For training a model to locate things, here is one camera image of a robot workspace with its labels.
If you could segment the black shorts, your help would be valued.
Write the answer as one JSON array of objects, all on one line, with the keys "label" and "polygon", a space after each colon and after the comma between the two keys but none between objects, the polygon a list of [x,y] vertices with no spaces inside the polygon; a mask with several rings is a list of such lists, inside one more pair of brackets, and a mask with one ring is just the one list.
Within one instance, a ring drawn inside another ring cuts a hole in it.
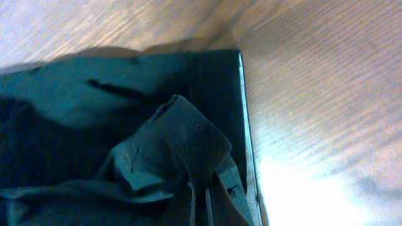
[{"label": "black shorts", "polygon": [[1,76],[2,225],[252,225],[239,50]]}]

